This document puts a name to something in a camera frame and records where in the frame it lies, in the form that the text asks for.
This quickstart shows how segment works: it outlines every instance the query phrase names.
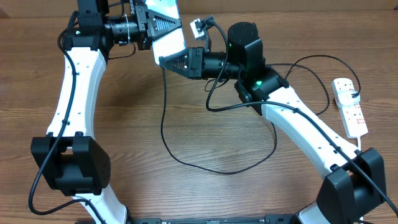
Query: wooden surface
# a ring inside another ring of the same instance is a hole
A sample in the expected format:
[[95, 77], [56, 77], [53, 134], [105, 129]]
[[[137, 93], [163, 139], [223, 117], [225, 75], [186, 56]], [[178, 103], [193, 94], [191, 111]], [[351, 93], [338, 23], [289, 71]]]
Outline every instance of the wooden surface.
[[[182, 16], [189, 46], [201, 44], [193, 41], [187, 29], [196, 17]], [[217, 14], [215, 18], [225, 30], [235, 22], [255, 22], [267, 63], [329, 54], [357, 71], [369, 128], [362, 138], [363, 149], [375, 147], [384, 157], [387, 191], [398, 203], [397, 11]], [[34, 136], [45, 135], [57, 105], [64, 65], [56, 39], [67, 20], [0, 20], [0, 223], [73, 223], [88, 218], [80, 205], [45, 217], [30, 213], [27, 207], [38, 170], [30, 142]], [[222, 50], [220, 35], [212, 30], [211, 36], [213, 50]], [[115, 47], [111, 54], [124, 55], [130, 50]], [[334, 78], [353, 78], [333, 60], [314, 58], [302, 64], [318, 72], [331, 95]], [[278, 71], [284, 75], [287, 69]], [[321, 86], [307, 71], [295, 69], [289, 81], [315, 112], [326, 105]], [[165, 137], [175, 155], [225, 171], [242, 169], [268, 155], [274, 144], [269, 123], [249, 108], [207, 112], [205, 83], [167, 73]], [[110, 61], [99, 87], [95, 134], [111, 157], [112, 188], [134, 218], [258, 217], [294, 213], [315, 200], [320, 176], [279, 129], [276, 153], [242, 174], [214, 175], [175, 162], [160, 138], [162, 103], [162, 75], [151, 51]], [[217, 90], [211, 101], [214, 107], [233, 103], [239, 103], [233, 82]], [[333, 102], [320, 117], [345, 136]], [[34, 203], [45, 210], [67, 200], [42, 179]], [[366, 218], [397, 223], [386, 204]]]
[[[398, 0], [178, 0], [181, 14], [287, 11], [393, 10]], [[0, 7], [12, 18], [69, 17], [77, 10], [77, 0], [0, 0]], [[111, 9], [119, 14], [120, 8]]]

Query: wooden table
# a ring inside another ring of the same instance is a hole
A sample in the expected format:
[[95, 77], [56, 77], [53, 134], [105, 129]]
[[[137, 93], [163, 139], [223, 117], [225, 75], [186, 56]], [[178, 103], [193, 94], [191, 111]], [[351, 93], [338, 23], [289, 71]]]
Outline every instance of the wooden table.
[[[193, 41], [188, 23], [205, 16], [182, 16], [187, 45], [201, 44]], [[292, 63], [306, 55], [329, 54], [356, 70], [369, 128], [362, 138], [363, 149], [375, 147], [384, 157], [388, 194], [398, 203], [397, 11], [218, 14], [215, 18], [225, 30], [235, 22], [255, 22], [267, 63]], [[56, 39], [67, 20], [0, 20], [0, 223], [73, 223], [89, 218], [80, 205], [45, 217], [30, 213], [27, 207], [38, 170], [30, 142], [34, 136], [45, 135], [57, 105], [64, 64]], [[212, 30], [211, 36], [213, 50], [222, 50], [220, 35]], [[130, 50], [115, 47], [111, 55]], [[333, 79], [354, 78], [334, 60], [314, 58], [302, 64], [318, 72], [331, 95]], [[277, 69], [284, 75], [289, 68]], [[289, 82], [312, 110], [324, 108], [325, 94], [312, 74], [296, 68]], [[210, 113], [205, 108], [206, 81], [186, 80], [168, 72], [167, 83], [165, 137], [179, 159], [232, 171], [271, 152], [270, 124], [254, 110]], [[214, 107], [233, 103], [239, 103], [233, 82], [217, 90], [211, 101]], [[98, 93], [96, 140], [111, 157], [112, 188], [134, 218], [261, 217], [294, 213], [315, 200], [320, 176], [279, 129], [276, 153], [242, 174], [215, 175], [175, 162], [160, 138], [162, 104], [162, 74], [151, 51], [110, 61]], [[334, 102], [320, 117], [345, 136]], [[45, 210], [67, 200], [42, 179], [34, 202]], [[397, 223], [386, 204], [366, 219]]]

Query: power outlet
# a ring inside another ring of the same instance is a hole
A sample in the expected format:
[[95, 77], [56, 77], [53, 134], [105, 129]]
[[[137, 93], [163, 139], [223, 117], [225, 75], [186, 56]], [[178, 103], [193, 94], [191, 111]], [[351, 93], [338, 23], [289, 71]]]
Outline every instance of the power outlet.
[[339, 93], [343, 91], [355, 91], [353, 81], [348, 78], [337, 78], [332, 82], [331, 87], [335, 94], [335, 101], [338, 105], [341, 121], [343, 122], [347, 137], [358, 138], [368, 133], [368, 127], [366, 126], [365, 118], [359, 103], [352, 105], [341, 105], [338, 103], [340, 102], [338, 98]]

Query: white power strip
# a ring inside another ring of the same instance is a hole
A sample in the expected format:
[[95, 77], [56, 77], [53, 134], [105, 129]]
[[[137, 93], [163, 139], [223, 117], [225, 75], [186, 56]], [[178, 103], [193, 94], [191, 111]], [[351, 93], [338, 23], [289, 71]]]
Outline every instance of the white power strip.
[[348, 78], [337, 78], [331, 83], [331, 87], [346, 135], [358, 139], [359, 143], [359, 138], [368, 133], [368, 127], [359, 105], [360, 96], [352, 98], [352, 94], [356, 93], [353, 81]]

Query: white connector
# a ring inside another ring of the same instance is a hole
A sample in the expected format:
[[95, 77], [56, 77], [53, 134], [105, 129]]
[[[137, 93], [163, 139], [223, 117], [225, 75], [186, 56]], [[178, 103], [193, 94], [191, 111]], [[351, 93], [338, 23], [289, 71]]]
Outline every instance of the white connector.
[[352, 97], [352, 94], [357, 93], [353, 81], [348, 78], [337, 78], [331, 83], [331, 87], [347, 137], [359, 139], [368, 133], [368, 127], [359, 105], [360, 96]]

